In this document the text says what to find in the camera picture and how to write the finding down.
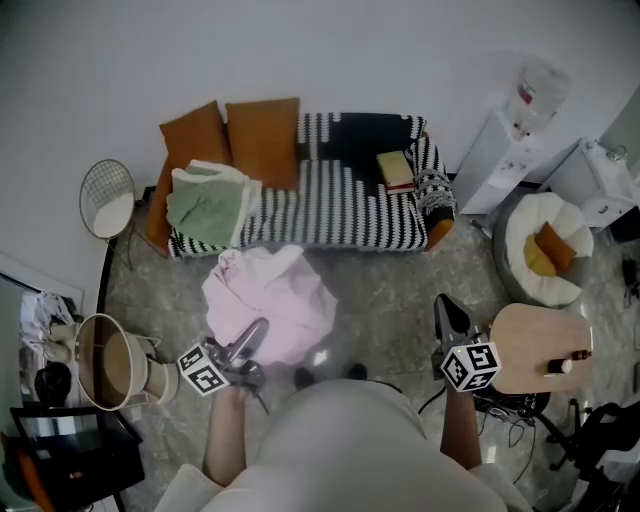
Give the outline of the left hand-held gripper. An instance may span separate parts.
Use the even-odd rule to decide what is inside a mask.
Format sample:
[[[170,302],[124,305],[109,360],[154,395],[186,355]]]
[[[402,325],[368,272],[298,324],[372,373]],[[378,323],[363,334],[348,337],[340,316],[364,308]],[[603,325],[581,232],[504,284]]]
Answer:
[[[229,386],[245,388],[269,414],[259,394],[266,383],[266,376],[254,360],[254,354],[268,330],[268,320],[256,319],[233,344],[222,346],[213,338],[196,343],[178,358],[181,376],[201,396],[211,395]]]

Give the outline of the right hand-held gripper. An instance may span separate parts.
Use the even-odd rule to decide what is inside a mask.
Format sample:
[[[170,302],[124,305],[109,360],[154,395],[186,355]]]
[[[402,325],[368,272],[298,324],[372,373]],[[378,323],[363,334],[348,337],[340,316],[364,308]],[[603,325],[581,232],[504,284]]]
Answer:
[[[434,377],[457,392],[484,389],[501,370],[497,347],[485,333],[475,334],[474,313],[466,305],[455,302],[450,320],[448,306],[446,294],[435,298],[434,327],[441,344],[432,354]],[[454,341],[448,342],[451,328]]]

